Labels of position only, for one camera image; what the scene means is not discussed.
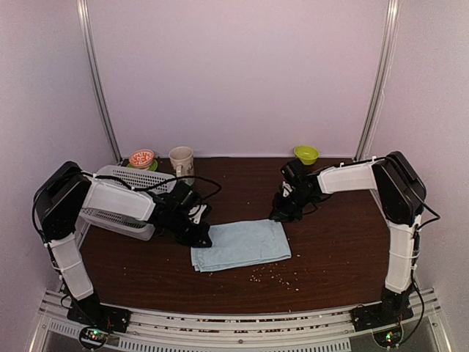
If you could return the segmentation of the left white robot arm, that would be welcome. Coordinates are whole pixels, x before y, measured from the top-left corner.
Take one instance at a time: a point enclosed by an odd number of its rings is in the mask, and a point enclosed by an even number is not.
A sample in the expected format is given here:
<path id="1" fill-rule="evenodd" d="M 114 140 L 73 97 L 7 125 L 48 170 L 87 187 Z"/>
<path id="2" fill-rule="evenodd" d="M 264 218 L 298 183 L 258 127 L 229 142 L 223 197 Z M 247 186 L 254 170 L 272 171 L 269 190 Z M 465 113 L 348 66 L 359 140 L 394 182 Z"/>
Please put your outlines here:
<path id="1" fill-rule="evenodd" d="M 187 184 L 186 176 L 135 187 L 113 175 L 85 172 L 77 163 L 62 164 L 32 200 L 32 224 L 62 276 L 76 312 L 90 326 L 105 320 L 105 309 L 85 269 L 75 242 L 75 223 L 84 208 L 116 213 L 173 233 L 176 242 L 210 248 L 211 207 Z"/>

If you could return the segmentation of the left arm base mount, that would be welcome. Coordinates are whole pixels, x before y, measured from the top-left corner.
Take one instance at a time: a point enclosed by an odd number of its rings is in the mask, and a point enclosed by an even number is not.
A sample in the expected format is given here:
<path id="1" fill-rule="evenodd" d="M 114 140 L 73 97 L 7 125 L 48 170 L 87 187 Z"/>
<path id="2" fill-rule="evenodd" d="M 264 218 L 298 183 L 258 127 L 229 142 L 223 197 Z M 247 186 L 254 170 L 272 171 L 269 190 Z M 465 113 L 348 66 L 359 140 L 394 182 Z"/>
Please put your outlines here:
<path id="1" fill-rule="evenodd" d="M 84 325 L 78 333 L 78 341 L 88 351 L 102 348 L 113 333 L 125 333 L 131 311 L 102 304 L 99 295 L 78 300 L 71 297 L 67 319 Z"/>

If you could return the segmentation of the light blue towel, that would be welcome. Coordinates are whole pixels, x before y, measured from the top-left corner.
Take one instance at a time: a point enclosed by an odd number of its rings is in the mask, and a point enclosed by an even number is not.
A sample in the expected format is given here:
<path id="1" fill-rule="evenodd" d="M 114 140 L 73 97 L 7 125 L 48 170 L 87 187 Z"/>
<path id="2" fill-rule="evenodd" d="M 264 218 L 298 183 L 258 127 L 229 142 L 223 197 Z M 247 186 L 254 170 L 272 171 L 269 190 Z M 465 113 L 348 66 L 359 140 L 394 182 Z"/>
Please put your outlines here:
<path id="1" fill-rule="evenodd" d="M 292 257 L 281 223 L 268 219 L 214 225 L 210 248 L 192 248 L 191 264 L 197 272 L 224 271 L 274 263 Z"/>

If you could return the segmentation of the white plastic basket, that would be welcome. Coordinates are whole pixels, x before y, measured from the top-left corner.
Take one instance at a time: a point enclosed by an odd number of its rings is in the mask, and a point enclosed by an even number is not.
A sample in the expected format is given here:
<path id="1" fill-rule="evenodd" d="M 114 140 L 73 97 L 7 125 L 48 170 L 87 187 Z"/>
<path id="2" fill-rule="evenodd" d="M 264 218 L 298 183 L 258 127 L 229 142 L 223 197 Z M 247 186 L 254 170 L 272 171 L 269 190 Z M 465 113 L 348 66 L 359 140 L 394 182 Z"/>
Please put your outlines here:
<path id="1" fill-rule="evenodd" d="M 170 174 L 151 172 L 140 169 L 131 169 L 124 166 L 104 166 L 97 172 L 98 175 L 115 176 L 124 180 L 129 186 L 146 188 L 166 179 L 173 178 Z M 112 232 L 148 241 L 155 233 L 155 226 L 136 220 L 128 215 L 113 213 L 96 208 L 83 208 L 80 217 L 89 224 Z"/>

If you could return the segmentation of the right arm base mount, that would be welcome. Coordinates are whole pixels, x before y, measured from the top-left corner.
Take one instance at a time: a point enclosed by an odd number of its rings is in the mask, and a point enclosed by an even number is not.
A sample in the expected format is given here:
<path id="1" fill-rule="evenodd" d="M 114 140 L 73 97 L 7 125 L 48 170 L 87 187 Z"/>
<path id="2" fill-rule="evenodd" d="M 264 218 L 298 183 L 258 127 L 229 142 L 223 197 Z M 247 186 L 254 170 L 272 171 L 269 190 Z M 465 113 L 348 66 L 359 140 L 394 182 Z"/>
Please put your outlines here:
<path id="1" fill-rule="evenodd" d="M 404 339 L 402 322 L 413 317 L 409 295 L 385 294 L 379 303 L 359 305 L 350 311 L 355 332 L 372 330 L 381 348 L 396 348 Z"/>

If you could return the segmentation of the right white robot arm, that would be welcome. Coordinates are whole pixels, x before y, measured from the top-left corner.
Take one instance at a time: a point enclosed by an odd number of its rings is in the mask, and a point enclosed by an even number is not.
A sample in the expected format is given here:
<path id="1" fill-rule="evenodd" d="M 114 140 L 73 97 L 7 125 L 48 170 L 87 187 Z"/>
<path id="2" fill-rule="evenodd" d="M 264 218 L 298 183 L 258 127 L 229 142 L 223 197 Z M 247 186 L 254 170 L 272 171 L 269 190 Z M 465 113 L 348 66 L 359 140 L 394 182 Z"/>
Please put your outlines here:
<path id="1" fill-rule="evenodd" d="M 395 151 L 385 157 L 311 172 L 295 159 L 283 166 L 281 173 L 284 181 L 269 215 L 277 222 L 301 220 L 305 206 L 317 206 L 332 194 L 362 190 L 378 193 L 390 248 L 388 273 L 375 315 L 381 323 L 392 323 L 403 313 L 413 289 L 426 198 L 426 187 L 409 161 Z"/>

